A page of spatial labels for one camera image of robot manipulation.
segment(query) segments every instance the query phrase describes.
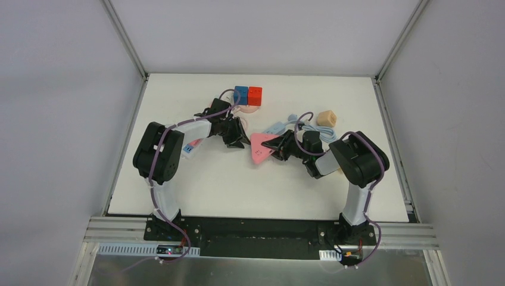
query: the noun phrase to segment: beige hexagonal object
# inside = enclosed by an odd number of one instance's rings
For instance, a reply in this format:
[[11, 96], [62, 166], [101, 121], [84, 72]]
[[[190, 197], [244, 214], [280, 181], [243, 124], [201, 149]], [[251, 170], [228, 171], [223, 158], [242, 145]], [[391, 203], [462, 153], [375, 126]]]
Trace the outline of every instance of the beige hexagonal object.
[[331, 110], [326, 110], [317, 116], [317, 125], [326, 127], [335, 127], [336, 115]]

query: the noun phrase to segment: metal surface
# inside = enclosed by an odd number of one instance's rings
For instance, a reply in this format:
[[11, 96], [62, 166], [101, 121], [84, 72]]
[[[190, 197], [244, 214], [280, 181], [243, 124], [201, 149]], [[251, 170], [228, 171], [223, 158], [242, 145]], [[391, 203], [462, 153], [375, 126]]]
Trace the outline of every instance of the metal surface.
[[389, 116], [388, 107], [384, 100], [384, 96], [382, 95], [381, 86], [377, 84], [375, 80], [372, 80], [373, 88], [375, 89], [375, 94], [377, 96], [377, 102], [379, 104], [379, 109], [381, 111], [382, 121], [386, 128], [386, 134], [388, 135], [389, 147], [391, 149], [392, 160], [396, 166], [394, 168], [396, 170], [398, 179], [400, 181], [401, 191], [403, 193], [404, 199], [408, 202], [406, 204], [410, 205], [412, 211], [416, 215], [416, 218], [419, 220], [419, 214], [414, 205], [414, 201], [412, 200], [412, 194], [410, 192], [409, 183], [407, 181], [407, 175], [405, 174], [405, 169], [403, 168], [403, 163], [400, 158], [400, 150], [398, 149], [398, 143], [396, 140], [394, 126], [391, 121], [391, 117]]
[[444, 260], [440, 250], [424, 250], [426, 266], [433, 286], [450, 286], [449, 276], [445, 269]]
[[[84, 242], [152, 244], [153, 241], [144, 241], [146, 221], [145, 217], [91, 217]], [[379, 249], [439, 249], [435, 231], [431, 225], [423, 223], [379, 223], [379, 225], [382, 229], [382, 242]]]
[[398, 54], [398, 51], [401, 49], [403, 46], [403, 43], [405, 43], [405, 40], [409, 36], [410, 32], [412, 31], [412, 28], [417, 22], [417, 19], [421, 16], [423, 11], [425, 10], [427, 4], [430, 2], [430, 0], [420, 0], [419, 3], [417, 4], [416, 8], [412, 12], [412, 15], [410, 16], [409, 20], [407, 21], [407, 24], [403, 28], [403, 30], [400, 33], [400, 36], [396, 40], [393, 49], [391, 49], [391, 52], [389, 52], [388, 57], [386, 58], [386, 61], [383, 63], [381, 70], [379, 71], [377, 75], [377, 80], [381, 82], [382, 78], [388, 71], [392, 61]]
[[430, 285], [419, 250], [378, 251], [358, 269], [335, 261], [188, 258], [170, 265], [97, 255], [88, 285]]
[[119, 161], [117, 162], [117, 168], [116, 168], [116, 172], [114, 174], [114, 179], [112, 181], [111, 188], [109, 189], [109, 194], [107, 196], [107, 199], [106, 199], [104, 205], [102, 206], [102, 212], [101, 212], [102, 215], [107, 214], [107, 210], [110, 205], [110, 200], [112, 199], [112, 194], [114, 193], [114, 189], [116, 188], [117, 178], [119, 177], [119, 171], [121, 171], [121, 165], [123, 164], [123, 160], [126, 155], [126, 149], [128, 147], [128, 142], [130, 141], [130, 137], [132, 136], [133, 126], [135, 125], [135, 120], [137, 119], [137, 114], [139, 113], [139, 109], [140, 109], [141, 103], [142, 103], [142, 98], [144, 97], [144, 92], [145, 92], [145, 89], [147, 88], [148, 81], [149, 81], [149, 77], [145, 78], [145, 80], [142, 84], [142, 87], [141, 87], [139, 98], [135, 104], [135, 108], [133, 110], [133, 116], [132, 116], [132, 119], [128, 125], [128, 133], [126, 135], [126, 139], [124, 140], [123, 146], [121, 146], [121, 156], [119, 157]]
[[71, 286], [84, 286], [88, 284], [91, 270], [95, 263], [98, 243], [83, 243], [74, 271], [68, 283]]
[[139, 55], [135, 51], [135, 48], [133, 47], [132, 41], [130, 40], [130, 37], [128, 37], [128, 34], [126, 33], [123, 23], [121, 23], [121, 20], [119, 19], [119, 16], [117, 15], [116, 9], [114, 9], [114, 5], [110, 0], [101, 0], [102, 5], [104, 6], [105, 12], [107, 12], [107, 15], [109, 16], [109, 19], [111, 20], [114, 29], [116, 30], [117, 35], [119, 36], [121, 42], [123, 43], [123, 46], [132, 59], [133, 63], [135, 64], [135, 67], [137, 68], [138, 72], [140, 73], [141, 77], [145, 80], [147, 78], [147, 72], [145, 71], [144, 66], [142, 65], [141, 59], [139, 58]]

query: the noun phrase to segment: gray wall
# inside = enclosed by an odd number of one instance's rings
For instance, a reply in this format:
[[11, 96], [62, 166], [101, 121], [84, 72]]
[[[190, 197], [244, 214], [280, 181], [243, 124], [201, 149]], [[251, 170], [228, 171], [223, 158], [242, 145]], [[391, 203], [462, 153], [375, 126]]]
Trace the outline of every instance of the gray wall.
[[453, 285], [505, 279], [504, 51], [505, 1], [434, 0], [382, 85]]
[[141, 80], [99, 0], [1, 1], [0, 41], [0, 285], [65, 285]]
[[113, 0], [153, 73], [376, 74], [419, 0]]

